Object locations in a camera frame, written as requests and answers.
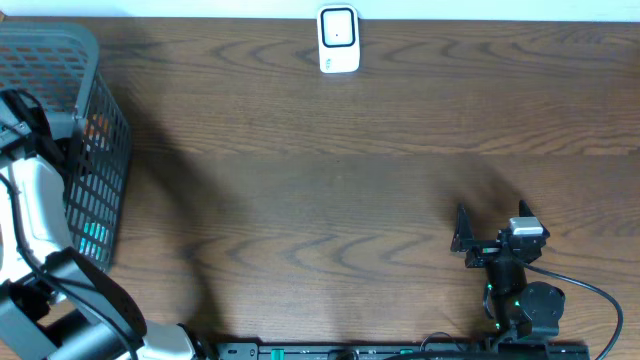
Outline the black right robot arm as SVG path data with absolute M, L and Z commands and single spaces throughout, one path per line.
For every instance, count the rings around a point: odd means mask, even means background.
M 525 201 L 493 240 L 474 237 L 471 220 L 460 205 L 450 250 L 465 255 L 465 266 L 483 268 L 486 295 L 499 333 L 512 341 L 547 340 L 559 334 L 565 295 L 545 282 L 529 282 L 525 267 L 541 257 L 549 231 Z

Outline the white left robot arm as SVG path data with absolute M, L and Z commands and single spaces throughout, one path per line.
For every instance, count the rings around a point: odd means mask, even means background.
M 1 340 L 22 359 L 215 359 L 182 324 L 145 320 L 71 240 L 65 157 L 39 101 L 1 93 Z

